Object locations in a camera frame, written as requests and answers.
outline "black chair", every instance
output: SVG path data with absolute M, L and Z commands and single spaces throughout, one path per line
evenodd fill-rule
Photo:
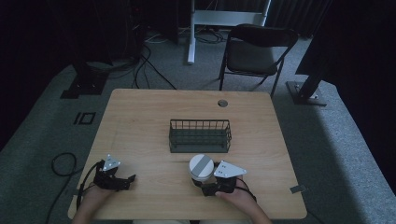
M 285 56 L 297 40 L 297 33 L 290 29 L 252 24 L 235 26 L 228 34 L 219 73 L 219 90 L 222 90 L 225 74 L 262 77 L 260 85 L 276 74 L 271 91 L 273 97 Z M 275 55 L 275 47 L 281 47 L 281 51 L 277 51 L 278 56 Z

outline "black curtain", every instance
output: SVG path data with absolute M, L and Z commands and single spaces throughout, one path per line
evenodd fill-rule
M 393 192 L 395 40 L 395 1 L 333 0 L 297 69 L 310 77 L 323 72 L 323 80 L 337 87 Z
M 266 0 L 199 0 L 196 8 L 201 10 L 262 12 Z
M 265 26 L 290 28 L 299 35 L 315 35 L 332 0 L 272 0 Z
M 132 42 L 125 44 L 128 2 L 0 1 L 0 150 L 51 79 L 72 63 L 68 40 L 84 62 L 111 63 L 136 51 Z
M 144 0 L 142 24 L 161 32 L 168 39 L 178 43 L 179 21 L 186 16 L 190 17 L 191 4 L 188 4 L 189 2 L 190 0 Z

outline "wire basket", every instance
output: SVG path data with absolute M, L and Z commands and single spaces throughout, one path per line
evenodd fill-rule
M 227 119 L 171 119 L 169 147 L 171 152 L 228 152 L 231 141 Z

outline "table surface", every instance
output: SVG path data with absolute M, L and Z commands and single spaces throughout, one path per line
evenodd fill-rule
M 221 107 L 219 100 L 228 105 Z M 265 92 L 114 90 L 79 184 L 107 154 L 121 161 L 116 177 L 136 174 L 129 190 L 115 193 L 97 219 L 246 219 L 230 204 L 205 197 L 191 181 L 196 153 L 171 153 L 170 119 L 228 119 L 228 153 L 207 153 L 247 170 L 244 179 L 270 218 L 304 218 L 306 209 L 272 100 Z M 93 180 L 92 172 L 87 183 Z M 76 213 L 76 196 L 68 215 Z

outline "hand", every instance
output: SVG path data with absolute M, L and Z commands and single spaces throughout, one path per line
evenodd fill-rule
M 236 186 L 247 189 L 248 186 L 242 181 L 243 177 L 240 175 L 236 179 Z M 272 223 L 269 217 L 264 213 L 260 206 L 256 203 L 253 197 L 244 190 L 235 189 L 233 193 L 225 193 L 218 191 L 216 196 L 233 204 L 241 212 L 248 215 L 254 224 Z
M 101 189 L 94 184 L 90 184 L 83 196 L 81 205 L 77 210 L 73 224 L 90 223 L 95 212 L 105 203 L 107 198 L 115 192 L 111 189 Z

